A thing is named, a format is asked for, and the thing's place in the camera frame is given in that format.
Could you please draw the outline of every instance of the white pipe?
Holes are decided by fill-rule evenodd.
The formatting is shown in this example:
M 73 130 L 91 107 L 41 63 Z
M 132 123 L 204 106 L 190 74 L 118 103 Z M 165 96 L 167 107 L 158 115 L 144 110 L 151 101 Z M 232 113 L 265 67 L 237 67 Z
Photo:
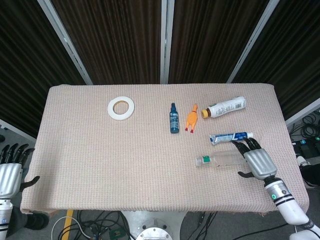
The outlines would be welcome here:
M 174 24 L 174 0 L 161 1 L 160 83 L 168 84 L 172 30 Z
M 50 0 L 37 0 L 40 7 L 42 8 L 44 14 L 48 18 L 49 22 L 51 23 L 53 29 L 55 30 L 56 34 L 58 35 L 61 43 L 63 44 L 65 50 L 69 54 L 73 64 L 75 65 L 76 69 L 79 71 L 81 77 L 83 78 L 84 82 L 87 85 L 93 85 L 90 76 L 81 61 L 78 52 L 71 41 L 64 24 L 60 20 L 55 7 L 52 5 Z
M 232 73 L 230 74 L 228 80 L 226 81 L 227 84 L 232 83 L 234 78 L 236 77 L 238 71 L 240 70 L 242 64 L 244 63 L 245 59 L 247 58 L 249 52 L 251 51 L 253 45 L 256 43 L 256 40 L 258 39 L 260 33 L 264 29 L 266 23 L 268 22 L 270 16 L 274 12 L 275 8 L 277 7 L 280 0 L 270 0 L 268 5 L 265 7 L 265 10 L 263 14 L 260 17 L 260 20 L 255 26 L 255 29 L 253 30 L 253 33 L 251 34 L 251 37 L 249 38 L 249 41 L 247 42 L 238 62 L 236 63 Z
M 318 108 L 320 108 L 320 98 L 318 98 L 313 103 L 309 104 L 304 109 L 302 109 L 301 111 L 297 112 L 295 115 L 287 119 L 285 121 L 286 127 L 287 128 L 290 127 L 292 124 L 296 123 L 297 121 L 302 119 L 304 116 L 307 116 L 309 113 L 312 113 Z

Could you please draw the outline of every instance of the bottle cap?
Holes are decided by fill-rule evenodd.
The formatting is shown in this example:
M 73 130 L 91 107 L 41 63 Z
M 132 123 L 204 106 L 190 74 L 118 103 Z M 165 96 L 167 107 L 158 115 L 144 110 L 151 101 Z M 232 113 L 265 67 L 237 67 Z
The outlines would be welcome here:
M 195 166 L 196 167 L 201 167 L 201 165 L 202 165 L 202 157 L 197 157 L 195 159 Z
M 253 138 L 254 137 L 254 134 L 251 131 L 247 131 L 246 135 L 247 135 L 248 138 Z
M 171 111 L 175 111 L 176 110 L 176 104 L 173 102 L 171 103 Z
M 206 119 L 206 118 L 208 117 L 208 111 L 207 111 L 207 109 L 203 109 L 203 110 L 201 111 L 201 115 L 202 115 L 202 117 L 203 117 L 204 119 Z

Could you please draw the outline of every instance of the metal base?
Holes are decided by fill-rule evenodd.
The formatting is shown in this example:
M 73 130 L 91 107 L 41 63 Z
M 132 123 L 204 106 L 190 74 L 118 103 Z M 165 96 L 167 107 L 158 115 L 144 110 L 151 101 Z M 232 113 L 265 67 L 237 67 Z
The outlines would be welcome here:
M 122 211 L 131 234 L 137 240 L 180 240 L 180 229 L 187 212 Z

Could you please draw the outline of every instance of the white robotic arm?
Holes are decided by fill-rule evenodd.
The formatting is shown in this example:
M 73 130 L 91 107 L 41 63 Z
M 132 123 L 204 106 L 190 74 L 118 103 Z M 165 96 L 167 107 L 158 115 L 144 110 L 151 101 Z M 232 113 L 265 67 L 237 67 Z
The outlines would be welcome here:
M 264 188 L 284 220 L 304 230 L 293 233 L 290 240 L 320 240 L 320 228 L 317 227 L 297 204 L 295 198 L 287 188 L 284 181 L 276 177 L 277 167 L 263 148 L 254 138 L 245 138 L 249 148 L 241 143 L 232 141 L 238 148 L 251 172 L 238 172 L 244 178 L 257 178 L 264 181 Z
M 28 144 L 24 144 L 15 152 L 17 147 L 18 144 L 12 147 L 7 145 L 0 154 L 0 240 L 6 239 L 13 209 L 11 199 L 19 191 L 22 192 L 25 188 L 34 185 L 40 178 L 36 176 L 30 182 L 21 183 L 24 164 L 29 154 L 35 149 L 29 148 L 24 151 L 28 147 Z

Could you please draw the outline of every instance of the toothpaste tube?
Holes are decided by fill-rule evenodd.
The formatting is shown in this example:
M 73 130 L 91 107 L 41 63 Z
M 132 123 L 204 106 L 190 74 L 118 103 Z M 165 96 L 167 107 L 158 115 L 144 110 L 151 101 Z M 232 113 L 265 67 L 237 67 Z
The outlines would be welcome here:
M 212 145 L 217 145 L 219 143 L 227 143 L 232 140 L 242 140 L 243 138 L 253 138 L 254 134 L 250 131 L 248 132 L 236 132 L 227 134 L 212 134 L 209 136 Z

